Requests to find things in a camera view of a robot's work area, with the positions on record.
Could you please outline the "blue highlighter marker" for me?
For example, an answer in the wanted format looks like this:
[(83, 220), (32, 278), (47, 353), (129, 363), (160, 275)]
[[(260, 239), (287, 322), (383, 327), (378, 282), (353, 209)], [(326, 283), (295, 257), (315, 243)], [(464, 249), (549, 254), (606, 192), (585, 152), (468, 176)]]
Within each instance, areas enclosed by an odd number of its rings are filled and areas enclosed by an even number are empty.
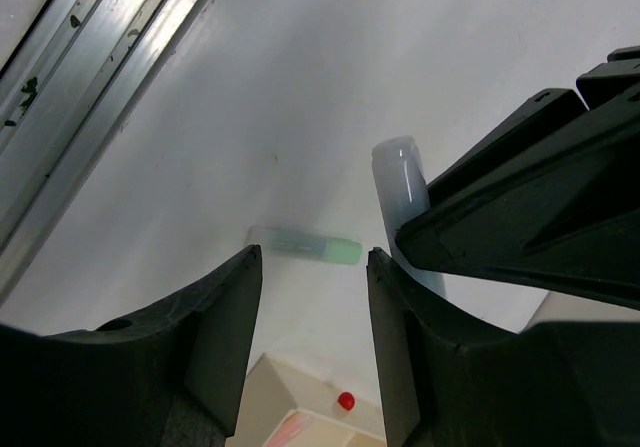
[(445, 298), (442, 275), (413, 267), (395, 240), (405, 223), (430, 208), (415, 140), (411, 136), (402, 136), (376, 145), (372, 150), (372, 173), (392, 259), (419, 284)]

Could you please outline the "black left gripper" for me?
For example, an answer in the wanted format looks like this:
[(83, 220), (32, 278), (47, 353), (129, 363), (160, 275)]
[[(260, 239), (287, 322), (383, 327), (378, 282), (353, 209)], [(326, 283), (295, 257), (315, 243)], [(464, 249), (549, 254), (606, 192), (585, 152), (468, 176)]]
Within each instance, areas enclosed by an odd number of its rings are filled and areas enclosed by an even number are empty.
[(536, 93), (433, 180), (396, 234), (409, 263), (637, 308), (639, 58)]

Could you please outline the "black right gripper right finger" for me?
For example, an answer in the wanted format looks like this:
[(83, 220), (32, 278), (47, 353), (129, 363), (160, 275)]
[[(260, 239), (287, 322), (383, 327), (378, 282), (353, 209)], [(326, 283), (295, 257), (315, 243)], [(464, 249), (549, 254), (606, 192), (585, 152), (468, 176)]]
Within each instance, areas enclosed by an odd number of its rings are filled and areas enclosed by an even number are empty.
[(486, 323), (368, 255), (368, 299), (391, 446), (635, 446), (639, 327)]

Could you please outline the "pink orange highlighter marker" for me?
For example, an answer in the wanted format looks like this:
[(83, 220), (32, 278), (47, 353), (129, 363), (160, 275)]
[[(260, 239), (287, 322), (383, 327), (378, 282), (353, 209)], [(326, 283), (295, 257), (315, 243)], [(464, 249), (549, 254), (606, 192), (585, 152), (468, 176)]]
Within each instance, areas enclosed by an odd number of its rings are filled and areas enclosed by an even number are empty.
[(265, 447), (284, 447), (303, 433), (314, 419), (305, 413), (296, 412), (287, 417), (265, 442)]

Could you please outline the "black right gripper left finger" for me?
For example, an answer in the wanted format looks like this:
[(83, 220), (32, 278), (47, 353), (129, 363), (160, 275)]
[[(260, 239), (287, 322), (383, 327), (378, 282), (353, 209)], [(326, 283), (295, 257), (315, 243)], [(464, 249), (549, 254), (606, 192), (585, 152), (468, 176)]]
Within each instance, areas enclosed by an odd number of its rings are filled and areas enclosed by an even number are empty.
[(236, 431), (262, 289), (252, 245), (93, 331), (1, 329), (5, 446), (221, 446)]

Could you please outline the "green highlighter marker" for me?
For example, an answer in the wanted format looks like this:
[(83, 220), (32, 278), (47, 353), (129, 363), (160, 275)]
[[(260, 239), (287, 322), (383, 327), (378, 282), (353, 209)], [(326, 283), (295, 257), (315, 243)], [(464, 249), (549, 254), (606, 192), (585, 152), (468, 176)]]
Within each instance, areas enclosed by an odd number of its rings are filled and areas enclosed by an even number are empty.
[(362, 245), (356, 241), (262, 226), (250, 227), (245, 243), (260, 245), (274, 255), (338, 265), (358, 264), (363, 252)]

